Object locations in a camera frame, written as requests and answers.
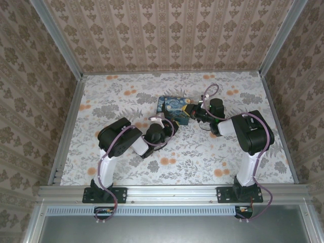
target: black mounting bracket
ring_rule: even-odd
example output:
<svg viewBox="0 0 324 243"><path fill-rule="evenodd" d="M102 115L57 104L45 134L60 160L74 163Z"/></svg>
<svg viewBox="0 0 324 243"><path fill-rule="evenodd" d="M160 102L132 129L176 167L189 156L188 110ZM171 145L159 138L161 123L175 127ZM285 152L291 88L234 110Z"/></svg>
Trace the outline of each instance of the black mounting bracket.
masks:
<svg viewBox="0 0 324 243"><path fill-rule="evenodd" d="M228 203L251 203L251 197L253 203L263 203L263 197L260 187L250 192L250 197L238 200L232 186L221 186L216 187L217 192L217 201L219 204L228 204Z"/></svg>
<svg viewBox="0 0 324 243"><path fill-rule="evenodd" d="M125 204L127 200L127 187L112 187L110 191L116 196L118 204ZM82 202L84 204L113 204L112 196L106 200L98 196L93 187L87 187L84 190Z"/></svg>

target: blue box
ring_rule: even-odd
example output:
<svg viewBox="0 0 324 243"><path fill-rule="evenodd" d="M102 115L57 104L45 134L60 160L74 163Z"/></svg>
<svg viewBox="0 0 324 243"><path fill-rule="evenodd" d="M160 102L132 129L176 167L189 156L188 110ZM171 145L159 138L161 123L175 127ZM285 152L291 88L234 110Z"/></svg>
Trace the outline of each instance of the blue box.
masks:
<svg viewBox="0 0 324 243"><path fill-rule="evenodd" d="M166 110L172 115L172 118L176 120L180 125L188 125L189 116L182 111L184 105L191 103L191 100L188 98L177 98L169 96L161 96L157 102L156 113L162 112L162 105L166 103Z"/></svg>

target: purple cable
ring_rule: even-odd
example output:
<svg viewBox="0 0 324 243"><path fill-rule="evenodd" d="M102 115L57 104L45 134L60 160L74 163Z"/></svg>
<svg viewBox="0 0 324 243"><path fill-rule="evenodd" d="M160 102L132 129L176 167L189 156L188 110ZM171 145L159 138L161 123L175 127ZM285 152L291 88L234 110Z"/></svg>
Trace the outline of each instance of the purple cable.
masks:
<svg viewBox="0 0 324 243"><path fill-rule="evenodd" d="M171 137L170 137L166 142L164 142L164 143L159 143L159 144L150 143L150 142L146 141L144 138L143 138L143 140L144 140L144 142L147 143L148 145L155 146L155 147L166 145L166 144L167 144L167 143L172 139L172 137L173 137L173 135L174 135L174 131L175 131L174 126L173 126L172 122L169 121L169 120L166 119L166 118L162 118L162 117L158 117L158 116L151 116L151 117L149 117L148 119L151 120L151 118L154 118L154 117L155 117L155 118L160 118L160 119L162 119L162 120L166 120L168 123L170 123L170 125L171 125L171 127L172 127L172 134L171 134Z"/></svg>
<svg viewBox="0 0 324 243"><path fill-rule="evenodd" d="M111 215L109 215L109 217L107 218L107 219L105 219L105 220L109 220L109 219L111 219L111 217L115 214L115 212L116 212L116 210L117 210L117 205L118 205L118 203L117 203L117 198L116 198L116 196L111 192L111 191L109 191L103 184L102 184L102 182L101 182L101 179L100 179L100 168L101 168L101 163L103 162L103 160L108 156L108 154L110 153L110 151L111 151L111 149L112 149L112 147L114 146L114 144L116 143L116 141L121 137L121 135L124 133L124 132L126 132L128 129L130 129L130 128L135 128L135 126L133 126L133 125L131 125L131 126L128 126L128 127L126 127L126 128L124 128L116 137L115 137L115 139L112 141L112 143L111 143L111 145L110 145L110 147L108 148L108 150L107 150L107 152L101 157L101 159L100 159L100 161L99 161L99 163L98 163L98 182L99 182L99 184L100 184L100 186L101 186L101 188L103 189L103 190L105 190L106 192L108 192L112 197L113 197L113 201L114 201L114 209L113 209L113 211L112 211L112 213L111 213ZM96 211L96 214L95 214L95 218L96 218L96 220L100 220L99 218L98 218L98 212L99 211L103 211L103 210L105 210L105 209L99 209L99 210L97 210Z"/></svg>
<svg viewBox="0 0 324 243"><path fill-rule="evenodd" d="M207 89L205 90L204 95L203 95L203 97L202 97L202 103L203 103L203 105L204 105L204 108L205 108L206 112L207 112L211 117L213 117L213 118L215 118L215 119L218 119L218 120L228 120L228 119L230 119L230 118L221 118L221 117L214 116L214 115L211 114L210 111L206 108L205 96L206 96L207 91L208 91L211 87L213 87L213 86L216 86L216 87L217 87L217 90L216 90L215 93L213 93L213 94L210 95L209 97L214 96L214 95L217 94L217 92L219 91L219 86L218 86L218 84L211 84L211 85L209 85L209 86L207 87ZM256 218L260 217L260 216L261 216L261 215L262 215L262 214L263 214L263 213L264 213L264 212L265 212L265 211L270 207L270 205L271 205L271 203L272 203L272 200L273 200L273 195L272 195L272 193L271 193L267 188L265 188L264 186L262 186L262 185L257 181L257 179L255 178L255 175L256 175L256 173L257 173L257 169L258 169L258 165L259 165L260 158L261 158L261 156L266 152L266 150L267 150L267 148L268 148L268 146L269 146L269 144L270 144L270 134L269 134L269 131L268 131L268 128L267 128L266 124L265 124L265 123L264 123L260 118L258 118L257 116L255 116L255 115L253 115L253 114L251 114L251 113L248 113L248 112L244 112L244 113L242 113L241 115L248 115L248 116L253 117L254 119L256 119L256 120L257 120L257 121L258 121L258 122L263 126L263 128L264 128L264 130L265 130L265 133L266 133L266 135L267 135L267 142L266 142L266 145L264 146L263 150L259 153L259 155L258 155L258 157L257 157L256 164L255 164L255 166L254 166L254 170L253 170L253 180L254 180L254 182L255 182L255 183L256 183L260 188L262 188L263 190L265 190L266 192L269 193L269 195L270 195L270 200L269 200L267 206L265 207L265 209L264 209L261 213L259 213L258 215L254 216L254 217L252 217L252 218L247 219L247 218L245 218L244 216L242 216L242 215L240 215L240 214L237 214L237 215L239 215L240 217L242 217L242 218L244 218L244 219L246 219L246 220L252 220L252 219L256 219Z"/></svg>

